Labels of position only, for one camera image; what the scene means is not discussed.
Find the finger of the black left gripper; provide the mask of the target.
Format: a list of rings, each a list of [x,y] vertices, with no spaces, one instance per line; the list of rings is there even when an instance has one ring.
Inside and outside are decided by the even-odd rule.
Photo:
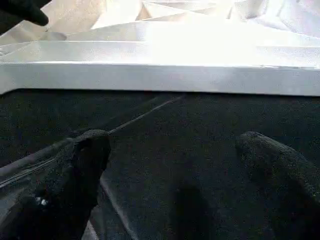
[[[48,16],[41,10],[49,0],[0,0],[0,34],[6,33],[22,21],[37,26],[49,23]]]

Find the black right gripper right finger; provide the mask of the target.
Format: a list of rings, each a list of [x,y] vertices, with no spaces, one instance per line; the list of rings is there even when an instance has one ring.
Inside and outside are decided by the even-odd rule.
[[[236,154],[266,201],[278,240],[320,238],[320,169],[297,150],[259,132],[237,137]]]

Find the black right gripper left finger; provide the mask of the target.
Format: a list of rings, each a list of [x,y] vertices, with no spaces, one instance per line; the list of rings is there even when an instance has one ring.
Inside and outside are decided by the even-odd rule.
[[[0,222],[2,240],[80,240],[111,152],[107,131],[92,129],[72,139]]]

